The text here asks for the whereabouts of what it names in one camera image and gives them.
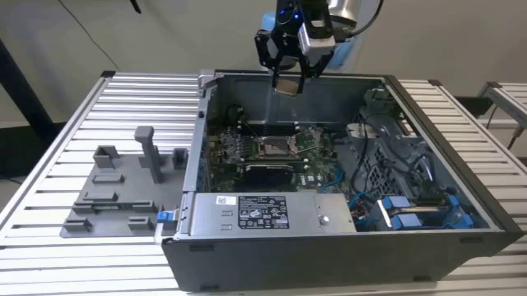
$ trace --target barcode label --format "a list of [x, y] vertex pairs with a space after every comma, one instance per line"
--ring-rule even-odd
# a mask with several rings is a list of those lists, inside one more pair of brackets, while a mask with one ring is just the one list
[[217, 205], [237, 205], [237, 196], [222, 196], [217, 197]]

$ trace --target aluminum extrusion table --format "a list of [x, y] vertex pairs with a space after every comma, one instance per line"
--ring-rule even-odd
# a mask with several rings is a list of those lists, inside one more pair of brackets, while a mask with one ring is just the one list
[[[527, 168], [442, 86], [418, 80], [402, 80], [402, 84], [527, 231]], [[190, 147], [198, 102], [197, 75], [117, 73], [99, 79], [0, 214], [0, 295], [186, 295], [157, 244], [159, 237], [63, 239], [59, 232], [93, 169], [97, 147], [115, 145], [123, 153], [141, 153], [134, 140], [138, 125], [155, 127], [161, 153]], [[438, 283], [250, 291], [245, 295], [498, 293], [527, 295], [527, 237], [498, 256], [470, 260]]]

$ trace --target wall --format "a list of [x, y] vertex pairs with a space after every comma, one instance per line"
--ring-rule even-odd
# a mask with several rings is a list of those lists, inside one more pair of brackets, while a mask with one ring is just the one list
[[[253, 37], [274, 1], [65, 0], [123, 71], [258, 69]], [[0, 38], [55, 121], [114, 66], [57, 0], [2, 0]], [[0, 92], [0, 121], [19, 121]]]
[[526, 11], [525, 0], [389, 0], [357, 71], [439, 79], [459, 96], [486, 81], [527, 83]]

